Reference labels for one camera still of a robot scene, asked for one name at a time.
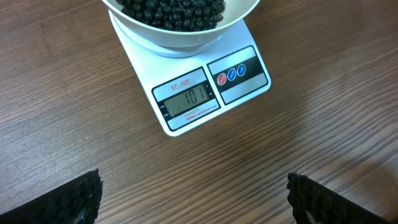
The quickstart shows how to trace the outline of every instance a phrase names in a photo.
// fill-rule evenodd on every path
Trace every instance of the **brown wooden surface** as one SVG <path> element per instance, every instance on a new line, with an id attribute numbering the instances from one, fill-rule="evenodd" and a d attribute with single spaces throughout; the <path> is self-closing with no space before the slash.
<path id="1" fill-rule="evenodd" d="M 0 2 L 0 213 L 99 168 L 98 223 L 293 223 L 297 170 L 398 214 L 398 1 L 262 0 L 269 92 L 166 136 L 100 1 Z"/>

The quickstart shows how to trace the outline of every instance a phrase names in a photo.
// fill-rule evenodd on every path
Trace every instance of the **white bowl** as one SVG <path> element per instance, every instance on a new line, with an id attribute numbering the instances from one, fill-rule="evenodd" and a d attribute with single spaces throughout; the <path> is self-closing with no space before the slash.
<path id="1" fill-rule="evenodd" d="M 116 0 L 102 0 L 108 9 L 137 35 L 166 47 L 193 47 L 208 43 L 223 35 L 232 25 L 247 16 L 260 0 L 225 0 L 224 19 L 212 30 L 199 32 L 175 32 L 163 30 L 138 22 L 121 12 L 123 8 Z"/>

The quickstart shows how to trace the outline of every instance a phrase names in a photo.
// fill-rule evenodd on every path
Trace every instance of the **button panel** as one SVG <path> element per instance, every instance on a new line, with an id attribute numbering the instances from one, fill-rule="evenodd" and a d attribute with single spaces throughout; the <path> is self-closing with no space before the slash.
<path id="1" fill-rule="evenodd" d="M 218 84 L 216 87 L 225 105 L 266 86 L 269 82 L 253 46 L 208 63 L 207 66 L 213 81 Z"/>

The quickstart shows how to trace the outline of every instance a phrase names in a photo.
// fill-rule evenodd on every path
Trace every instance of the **black soybean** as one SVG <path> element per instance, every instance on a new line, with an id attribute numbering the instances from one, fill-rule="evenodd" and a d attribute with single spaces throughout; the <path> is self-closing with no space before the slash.
<path id="1" fill-rule="evenodd" d="M 122 12 L 144 24 L 177 32 L 214 29 L 224 0 L 116 0 Z"/>

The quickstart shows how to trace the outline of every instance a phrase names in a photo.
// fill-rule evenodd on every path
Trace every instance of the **black object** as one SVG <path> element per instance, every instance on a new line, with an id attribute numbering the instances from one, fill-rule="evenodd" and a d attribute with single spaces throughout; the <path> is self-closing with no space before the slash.
<path id="1" fill-rule="evenodd" d="M 0 223 L 92 224 L 101 196 L 102 181 L 96 169 L 0 215 Z"/>
<path id="2" fill-rule="evenodd" d="M 122 12 L 144 24 L 174 31 L 214 29 L 223 20 L 224 0 L 116 0 Z"/>
<path id="3" fill-rule="evenodd" d="M 287 200 L 297 224 L 385 224 L 365 210 L 304 175 L 290 173 Z"/>

